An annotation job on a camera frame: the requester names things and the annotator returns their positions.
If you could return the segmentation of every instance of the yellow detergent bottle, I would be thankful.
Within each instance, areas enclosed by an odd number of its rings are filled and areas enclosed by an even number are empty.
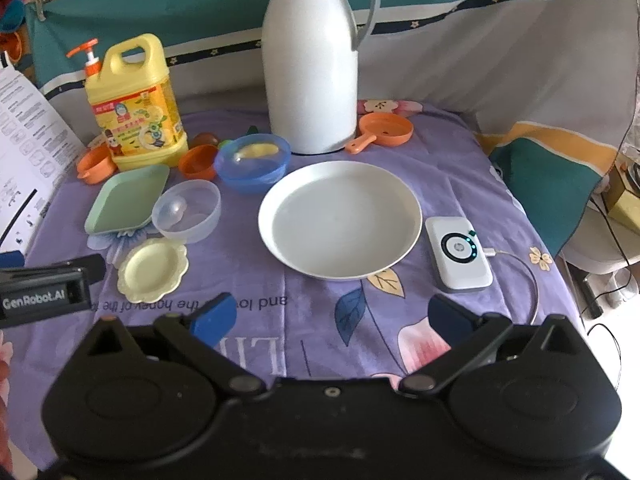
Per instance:
[[[153,34],[142,34],[112,46],[104,63],[94,56],[95,38],[66,54],[81,50],[89,104],[120,171],[150,164],[177,166],[187,152],[187,136],[169,82],[169,68],[162,43]],[[144,60],[127,62],[122,55],[133,48],[144,50]]]

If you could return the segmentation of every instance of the large white plate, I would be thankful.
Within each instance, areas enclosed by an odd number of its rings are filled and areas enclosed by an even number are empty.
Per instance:
[[[387,170],[348,160],[294,171],[267,193],[258,213],[271,253],[323,280],[357,280],[388,269],[413,248],[420,203]]]

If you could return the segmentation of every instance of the bottle label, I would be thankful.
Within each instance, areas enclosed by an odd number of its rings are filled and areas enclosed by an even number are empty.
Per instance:
[[[175,146],[184,135],[168,78],[92,108],[113,156],[155,152]]]

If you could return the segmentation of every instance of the orange plastic object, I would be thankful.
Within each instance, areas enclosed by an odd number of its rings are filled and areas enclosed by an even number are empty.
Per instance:
[[[218,154],[218,149],[211,144],[203,144],[191,148],[185,153],[178,163],[178,169],[185,178],[190,180],[213,180],[216,170],[213,169],[213,160]]]
[[[404,144],[414,134],[414,125],[409,119],[386,112],[364,115],[358,122],[360,136],[344,147],[351,155],[360,153],[372,142],[394,148]]]
[[[78,178],[87,184],[98,184],[109,178],[118,167],[111,160],[111,153],[106,144],[101,144],[78,161],[76,170]]]
[[[94,46],[97,44],[98,39],[93,38],[92,40],[85,41],[83,44],[76,46],[74,49],[66,53],[67,57],[71,57],[78,54],[81,50],[86,52],[87,62],[84,64],[84,73],[87,77],[96,75],[102,68],[100,60],[94,56]]]
[[[0,34],[0,50],[5,50],[12,63],[17,63],[22,57],[22,38],[17,32]]]
[[[202,146],[204,144],[211,144],[212,146],[217,146],[220,143],[220,140],[210,132],[202,132],[193,137],[192,140],[189,141],[189,147],[195,148],[196,146]]]

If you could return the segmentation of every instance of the screw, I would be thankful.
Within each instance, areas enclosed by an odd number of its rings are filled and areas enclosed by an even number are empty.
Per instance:
[[[414,392],[428,392],[436,387],[436,381],[433,377],[423,374],[415,374],[405,377],[402,381],[405,388]]]
[[[328,388],[324,389],[324,394],[327,397],[331,397],[332,399],[335,399],[335,397],[339,397],[341,393],[342,392],[340,388],[336,388],[335,386],[329,386]]]
[[[250,394],[260,390],[262,381],[252,375],[238,375],[229,381],[229,387],[241,394]]]

